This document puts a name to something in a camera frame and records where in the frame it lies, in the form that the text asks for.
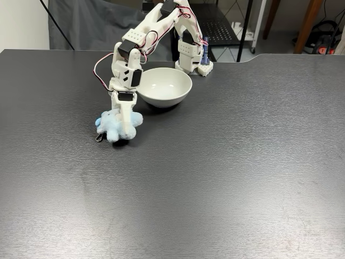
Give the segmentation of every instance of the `black shelf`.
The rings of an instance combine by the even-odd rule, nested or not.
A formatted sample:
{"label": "black shelf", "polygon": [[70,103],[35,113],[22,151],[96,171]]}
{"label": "black shelf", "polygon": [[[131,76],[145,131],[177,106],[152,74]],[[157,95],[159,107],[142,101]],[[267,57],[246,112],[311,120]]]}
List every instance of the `black shelf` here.
{"label": "black shelf", "polygon": [[209,46],[237,46],[240,41],[230,23],[215,4],[191,4],[203,36],[208,36]]}

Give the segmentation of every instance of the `white robotic arm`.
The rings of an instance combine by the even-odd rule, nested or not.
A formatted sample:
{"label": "white robotic arm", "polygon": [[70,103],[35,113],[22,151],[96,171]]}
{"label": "white robotic arm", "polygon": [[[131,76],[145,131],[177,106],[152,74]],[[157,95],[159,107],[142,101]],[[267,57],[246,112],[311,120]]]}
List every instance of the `white robotic arm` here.
{"label": "white robotic arm", "polygon": [[156,48],[160,39],[175,27],[181,37],[178,41],[180,59],[176,68],[186,73],[200,66],[203,57],[203,40],[198,21],[187,0],[165,0],[148,13],[143,22],[130,29],[123,42],[115,45],[109,90],[112,91],[112,109],[119,108],[124,132],[130,127],[130,112],[136,104],[136,88],[140,86],[140,58],[145,62],[147,56]]}

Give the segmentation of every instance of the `white bowl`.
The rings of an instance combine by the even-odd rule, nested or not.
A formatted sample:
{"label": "white bowl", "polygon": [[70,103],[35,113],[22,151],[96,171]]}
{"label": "white bowl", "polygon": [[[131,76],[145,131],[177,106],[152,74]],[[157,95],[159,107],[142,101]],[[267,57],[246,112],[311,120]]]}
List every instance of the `white bowl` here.
{"label": "white bowl", "polygon": [[159,67],[143,72],[137,92],[147,103],[167,108],[181,102],[191,88],[192,80],[186,73]]}

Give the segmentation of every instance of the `floor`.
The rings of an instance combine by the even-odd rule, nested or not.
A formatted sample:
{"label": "floor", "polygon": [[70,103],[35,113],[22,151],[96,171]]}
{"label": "floor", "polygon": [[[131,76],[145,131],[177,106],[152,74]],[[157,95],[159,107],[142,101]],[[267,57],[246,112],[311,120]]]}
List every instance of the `floor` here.
{"label": "floor", "polygon": [[[251,42],[246,43],[241,56],[241,62],[246,62],[263,53],[284,53],[292,54],[294,45],[292,39],[296,36],[294,32],[271,32],[267,40],[259,35],[255,54],[251,52]],[[212,47],[212,53],[218,62],[235,62],[238,54],[238,47]]]}

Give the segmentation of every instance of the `blue plush toy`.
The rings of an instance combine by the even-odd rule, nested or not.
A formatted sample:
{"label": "blue plush toy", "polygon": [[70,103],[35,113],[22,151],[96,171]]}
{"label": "blue plush toy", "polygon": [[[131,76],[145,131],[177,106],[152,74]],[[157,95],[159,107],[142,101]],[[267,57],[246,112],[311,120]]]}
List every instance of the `blue plush toy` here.
{"label": "blue plush toy", "polygon": [[107,140],[109,142],[117,142],[119,139],[132,139],[136,134],[135,127],[142,124],[143,117],[140,113],[132,111],[130,120],[132,127],[126,134],[122,127],[120,109],[112,109],[104,112],[101,118],[96,120],[97,133],[107,133]]}

